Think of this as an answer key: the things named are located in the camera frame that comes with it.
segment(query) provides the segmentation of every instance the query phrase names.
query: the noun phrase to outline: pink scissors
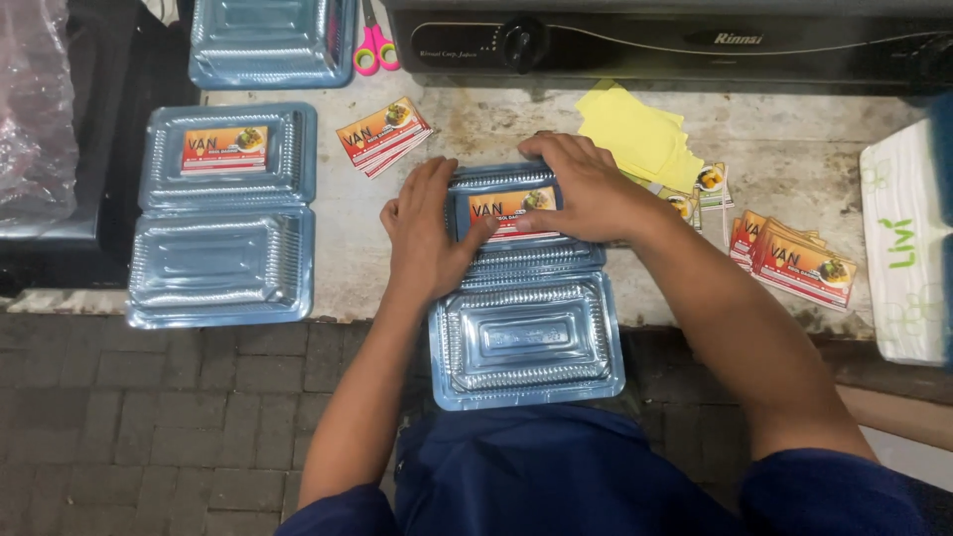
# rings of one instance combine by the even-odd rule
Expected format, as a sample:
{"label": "pink scissors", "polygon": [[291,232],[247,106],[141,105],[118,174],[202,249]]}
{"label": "pink scissors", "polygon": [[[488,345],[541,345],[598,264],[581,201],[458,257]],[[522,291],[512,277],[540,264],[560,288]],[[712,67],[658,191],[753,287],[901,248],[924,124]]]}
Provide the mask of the pink scissors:
{"label": "pink scissors", "polygon": [[[364,8],[364,42],[357,47],[355,52],[355,71],[364,76],[370,76],[377,72],[378,68],[383,67],[387,71],[396,71],[400,69],[400,62],[387,61],[384,56],[387,52],[393,52],[396,55],[394,42],[384,39],[384,34],[380,31],[380,25],[374,17],[374,9],[371,8],[371,0],[361,0],[361,6]],[[361,67],[360,61],[365,57],[371,58],[371,65]]]}

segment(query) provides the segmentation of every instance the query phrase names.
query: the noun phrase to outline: plastic food container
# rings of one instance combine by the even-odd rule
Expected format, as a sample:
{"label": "plastic food container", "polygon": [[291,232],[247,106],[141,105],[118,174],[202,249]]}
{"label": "plastic food container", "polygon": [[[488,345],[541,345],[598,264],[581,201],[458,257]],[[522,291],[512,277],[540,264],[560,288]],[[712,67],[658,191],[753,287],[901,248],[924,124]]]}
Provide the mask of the plastic food container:
{"label": "plastic food container", "polygon": [[484,214],[501,225],[460,288],[430,312],[434,397],[443,409],[570,402],[622,390],[603,247],[512,226],[527,210],[561,208],[556,177],[537,163],[464,169],[451,184],[446,216],[454,239]]}
{"label": "plastic food container", "polygon": [[203,90],[340,88],[354,76],[354,0],[196,0],[189,78]]}
{"label": "plastic food container", "polygon": [[130,266],[131,326],[308,316],[316,123],[304,103],[152,114]]}

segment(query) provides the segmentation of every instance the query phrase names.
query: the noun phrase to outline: clear plastic bag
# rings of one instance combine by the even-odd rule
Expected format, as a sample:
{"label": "clear plastic bag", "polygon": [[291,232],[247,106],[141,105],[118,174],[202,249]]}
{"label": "clear plastic bag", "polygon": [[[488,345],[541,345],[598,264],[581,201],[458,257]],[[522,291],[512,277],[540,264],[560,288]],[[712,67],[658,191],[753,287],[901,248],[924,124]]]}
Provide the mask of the clear plastic bag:
{"label": "clear plastic bag", "polygon": [[68,15],[66,0],[0,3],[0,226],[52,223],[76,207]]}

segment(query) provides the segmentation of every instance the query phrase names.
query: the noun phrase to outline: gas stove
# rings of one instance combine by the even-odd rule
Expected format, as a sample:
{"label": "gas stove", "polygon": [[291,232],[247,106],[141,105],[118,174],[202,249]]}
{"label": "gas stove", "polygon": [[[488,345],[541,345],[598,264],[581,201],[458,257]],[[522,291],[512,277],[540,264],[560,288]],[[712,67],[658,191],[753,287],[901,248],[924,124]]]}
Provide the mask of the gas stove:
{"label": "gas stove", "polygon": [[409,72],[953,87],[949,0],[383,0]]}

